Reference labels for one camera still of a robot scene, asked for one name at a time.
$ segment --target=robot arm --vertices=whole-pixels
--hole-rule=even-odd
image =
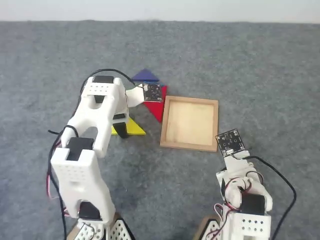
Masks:
[[[126,91],[120,78],[90,77],[84,86],[80,103],[61,136],[61,148],[51,158],[59,180],[59,192],[72,218],[92,227],[94,239],[109,239],[110,224],[115,215],[109,189],[103,181],[98,158],[106,156],[112,125],[126,137],[129,107],[143,103],[139,86]],[[97,128],[95,139],[81,135],[90,127]]]
[[[226,168],[216,174],[224,201],[221,221],[211,221],[202,240],[268,240],[273,200],[236,129],[218,135]]]

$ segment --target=blue triangle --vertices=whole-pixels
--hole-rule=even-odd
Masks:
[[[133,81],[148,81],[148,82],[158,82],[159,79],[148,69],[143,69],[140,72],[138,72],[135,76],[131,78]]]

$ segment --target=white wall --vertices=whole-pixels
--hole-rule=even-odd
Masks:
[[[320,23],[320,0],[0,0],[0,20]]]

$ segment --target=wooden tray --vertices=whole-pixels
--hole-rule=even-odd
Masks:
[[[160,146],[217,151],[217,100],[166,96]]]

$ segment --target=circuit board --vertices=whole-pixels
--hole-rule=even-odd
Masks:
[[[215,136],[223,157],[245,150],[244,143],[237,129],[226,131]]]
[[[144,82],[143,95],[145,102],[162,102],[161,84]]]

